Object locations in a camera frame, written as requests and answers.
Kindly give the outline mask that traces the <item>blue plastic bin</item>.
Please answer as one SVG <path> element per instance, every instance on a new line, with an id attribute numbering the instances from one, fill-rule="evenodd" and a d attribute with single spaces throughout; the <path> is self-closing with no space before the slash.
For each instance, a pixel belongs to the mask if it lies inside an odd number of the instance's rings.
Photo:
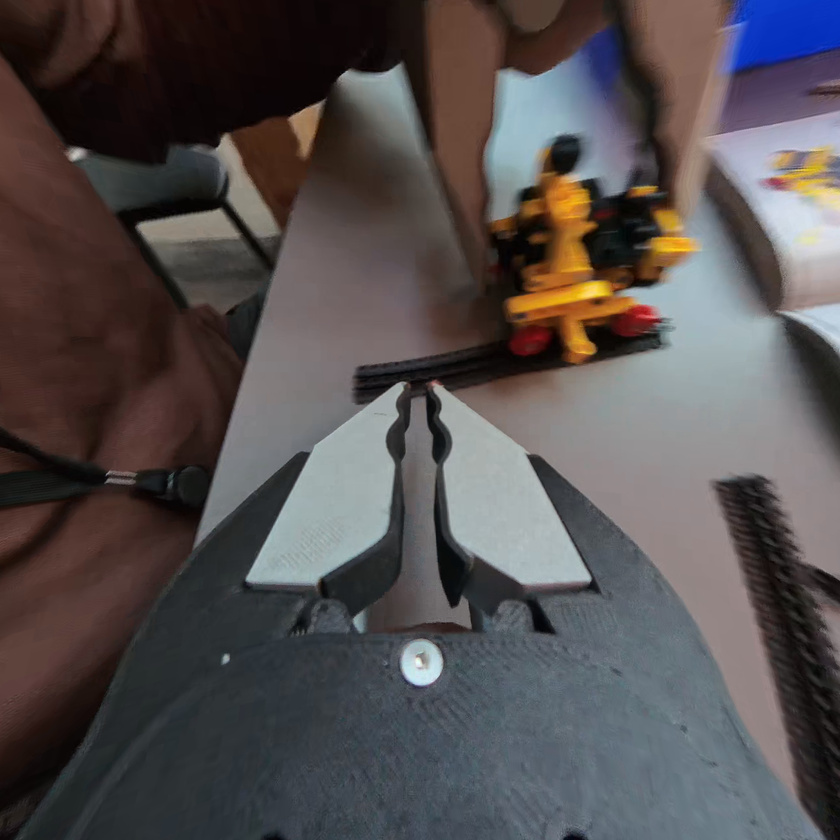
<path id="1" fill-rule="evenodd" d="M 653 2 L 673 21 L 697 13 L 722 30 L 717 131 L 838 116 L 839 2 Z"/>

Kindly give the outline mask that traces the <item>black lego track strip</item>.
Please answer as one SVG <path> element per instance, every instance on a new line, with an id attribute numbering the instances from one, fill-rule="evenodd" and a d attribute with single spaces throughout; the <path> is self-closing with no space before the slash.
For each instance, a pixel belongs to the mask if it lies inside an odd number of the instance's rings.
<path id="1" fill-rule="evenodd" d="M 713 488 L 772 671 L 798 797 L 838 839 L 838 646 L 824 617 L 838 608 L 838 578 L 804 560 L 768 479 L 734 476 Z"/>
<path id="2" fill-rule="evenodd" d="M 594 328 L 587 333 L 596 348 L 588 363 L 662 350 L 669 346 L 670 331 L 668 322 L 633 338 L 621 337 L 607 327 Z M 356 405 L 365 405 L 400 383 L 409 385 L 411 394 L 419 396 L 430 382 L 440 382 L 450 391 L 457 391 L 571 366 L 571 362 L 564 360 L 563 350 L 555 339 L 546 351 L 529 357 L 514 355 L 505 341 L 499 341 L 414 360 L 359 366 L 353 373 L 352 399 Z"/>

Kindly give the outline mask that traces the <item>lego instruction booklet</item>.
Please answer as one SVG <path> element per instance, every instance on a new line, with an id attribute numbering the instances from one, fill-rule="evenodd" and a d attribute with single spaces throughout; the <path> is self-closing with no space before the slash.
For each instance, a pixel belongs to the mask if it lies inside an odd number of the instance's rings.
<path id="1" fill-rule="evenodd" d="M 707 192 L 768 308 L 807 363 L 838 380 L 838 112 L 718 135 Z"/>

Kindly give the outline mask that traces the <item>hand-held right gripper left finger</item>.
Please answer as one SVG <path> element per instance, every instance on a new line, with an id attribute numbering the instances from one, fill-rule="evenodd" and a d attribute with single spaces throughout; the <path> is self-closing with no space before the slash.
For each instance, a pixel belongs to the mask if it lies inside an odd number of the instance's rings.
<path id="1" fill-rule="evenodd" d="M 248 588 L 333 600 L 351 616 L 389 592 L 402 569 L 411 401 L 410 385 L 399 382 L 314 446 Z"/>

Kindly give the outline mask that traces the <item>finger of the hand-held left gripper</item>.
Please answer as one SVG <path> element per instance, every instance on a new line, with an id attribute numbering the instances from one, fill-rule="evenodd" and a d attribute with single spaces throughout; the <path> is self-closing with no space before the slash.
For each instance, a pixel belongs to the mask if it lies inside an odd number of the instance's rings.
<path id="1" fill-rule="evenodd" d="M 646 174 L 685 219 L 707 178 L 707 140 L 728 88 L 728 1 L 622 1 L 616 26 L 640 108 Z"/>
<path id="2" fill-rule="evenodd" d="M 469 273 L 490 283 L 485 151 L 494 121 L 502 25 L 492 3 L 421 3 L 420 81 L 428 142 Z"/>

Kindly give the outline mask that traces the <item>person's left forearm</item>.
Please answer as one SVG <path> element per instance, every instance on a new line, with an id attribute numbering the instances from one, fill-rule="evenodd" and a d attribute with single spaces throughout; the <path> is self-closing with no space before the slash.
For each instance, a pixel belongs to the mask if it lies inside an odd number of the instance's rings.
<path id="1" fill-rule="evenodd" d="M 421 2 L 2 1 L 2 57 L 72 146 L 146 163 L 395 67 Z"/>

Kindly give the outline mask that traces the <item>dark chair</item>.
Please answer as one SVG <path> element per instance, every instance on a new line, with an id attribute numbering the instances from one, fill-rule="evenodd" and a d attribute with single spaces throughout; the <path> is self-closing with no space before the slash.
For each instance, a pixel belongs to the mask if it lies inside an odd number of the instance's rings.
<path id="1" fill-rule="evenodd" d="M 221 211 L 260 264 L 273 270 L 275 261 L 230 202 L 228 168 L 216 149 L 173 145 L 162 164 L 127 161 L 79 147 L 69 148 L 66 156 L 85 173 L 180 309 L 187 307 L 186 297 L 142 236 L 142 224 Z"/>

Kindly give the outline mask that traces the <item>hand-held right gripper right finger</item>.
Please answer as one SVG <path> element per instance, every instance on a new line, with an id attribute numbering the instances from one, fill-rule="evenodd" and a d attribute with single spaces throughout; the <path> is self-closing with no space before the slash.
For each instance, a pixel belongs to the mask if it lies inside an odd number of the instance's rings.
<path id="1" fill-rule="evenodd" d="M 484 628 L 507 602 L 531 627 L 539 599 L 591 591 L 594 579 L 539 477 L 535 458 L 442 384 L 427 385 L 439 579 L 452 607 Z"/>

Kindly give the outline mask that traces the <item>yellow lego bulldozer model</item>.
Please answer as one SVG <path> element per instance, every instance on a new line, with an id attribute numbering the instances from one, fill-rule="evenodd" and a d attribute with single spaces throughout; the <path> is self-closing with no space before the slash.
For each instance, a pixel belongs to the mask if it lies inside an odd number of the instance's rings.
<path id="1" fill-rule="evenodd" d="M 507 348 L 520 360 L 552 350 L 564 364 L 656 343 L 667 329 L 656 307 L 632 295 L 663 283 L 700 249 L 657 184 L 633 178 L 604 194 L 575 173 L 583 146 L 559 134 L 516 212 L 489 225 L 499 272 L 514 294 L 503 304 Z"/>

